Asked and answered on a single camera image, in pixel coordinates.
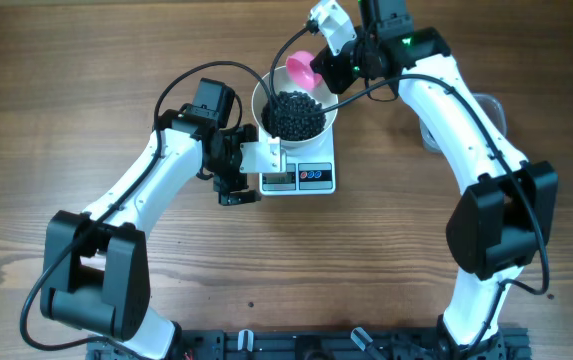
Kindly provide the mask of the pink scoop with blue handle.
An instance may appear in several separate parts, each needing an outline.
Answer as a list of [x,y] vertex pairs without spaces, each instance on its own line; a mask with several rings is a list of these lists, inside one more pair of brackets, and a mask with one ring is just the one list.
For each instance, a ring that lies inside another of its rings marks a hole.
[[306,91],[312,91],[322,82],[322,76],[315,73],[311,62],[314,56],[307,51],[297,51],[287,57],[285,66],[290,79]]

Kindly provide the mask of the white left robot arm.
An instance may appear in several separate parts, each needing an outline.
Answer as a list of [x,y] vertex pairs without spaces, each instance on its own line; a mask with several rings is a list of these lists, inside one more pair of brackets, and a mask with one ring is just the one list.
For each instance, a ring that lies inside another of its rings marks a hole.
[[259,200],[241,171],[252,125],[227,126],[239,96],[203,78],[194,99],[154,122],[147,148],[100,199],[81,213],[59,211],[46,230],[42,316],[89,331],[88,342],[140,359],[185,359],[181,327],[149,304],[146,241],[179,190],[212,180],[223,206]]

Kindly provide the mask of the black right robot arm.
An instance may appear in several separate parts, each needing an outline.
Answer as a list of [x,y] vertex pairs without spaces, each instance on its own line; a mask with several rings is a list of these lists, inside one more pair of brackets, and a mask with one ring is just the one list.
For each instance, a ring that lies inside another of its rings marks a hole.
[[452,299],[441,317],[452,357],[486,352],[509,289],[538,261],[550,271],[547,244],[558,176],[533,163],[497,129],[476,101],[442,35],[416,29],[402,1],[363,1],[355,26],[335,1],[321,1],[307,26],[326,47],[312,70],[331,92],[345,94],[358,79],[367,90],[389,87],[426,126],[461,193],[446,227],[458,265]]

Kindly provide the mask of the black beans in bowl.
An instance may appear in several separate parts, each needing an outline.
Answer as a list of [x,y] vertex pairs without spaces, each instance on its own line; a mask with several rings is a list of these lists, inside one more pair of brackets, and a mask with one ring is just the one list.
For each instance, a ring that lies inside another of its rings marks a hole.
[[308,113],[321,110],[322,104],[307,93],[280,91],[276,99],[266,104],[261,112],[262,125],[271,136],[286,141],[303,141],[324,130],[324,114],[308,116]]

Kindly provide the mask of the white digital kitchen scale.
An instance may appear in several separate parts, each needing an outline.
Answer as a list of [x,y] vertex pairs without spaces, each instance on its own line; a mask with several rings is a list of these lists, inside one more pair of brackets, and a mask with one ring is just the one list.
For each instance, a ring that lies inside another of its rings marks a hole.
[[317,146],[287,150],[285,173],[259,174],[265,196],[332,194],[336,190],[335,151],[332,133]]

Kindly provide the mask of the clear plastic container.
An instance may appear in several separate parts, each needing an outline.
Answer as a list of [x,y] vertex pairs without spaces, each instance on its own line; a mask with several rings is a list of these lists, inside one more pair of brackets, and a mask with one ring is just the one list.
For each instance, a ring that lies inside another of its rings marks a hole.
[[[493,125],[497,128],[497,130],[503,135],[507,135],[507,123],[505,112],[503,109],[502,104],[500,101],[490,95],[485,93],[474,93],[473,97],[482,108],[484,113],[488,116],[491,120]],[[422,136],[422,143],[424,149],[430,153],[441,154],[441,150],[433,138],[432,134],[428,130],[428,127],[423,123],[422,120],[419,120],[420,132]]]

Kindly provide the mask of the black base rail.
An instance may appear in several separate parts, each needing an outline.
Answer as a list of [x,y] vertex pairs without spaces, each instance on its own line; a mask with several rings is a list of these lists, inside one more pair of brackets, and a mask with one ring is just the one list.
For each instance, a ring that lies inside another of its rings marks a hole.
[[[460,359],[435,328],[369,331],[366,338],[340,332],[184,331],[171,359]],[[492,343],[462,359],[530,360],[532,349],[525,328],[500,329]],[[85,359],[137,359],[110,345],[91,343]]]

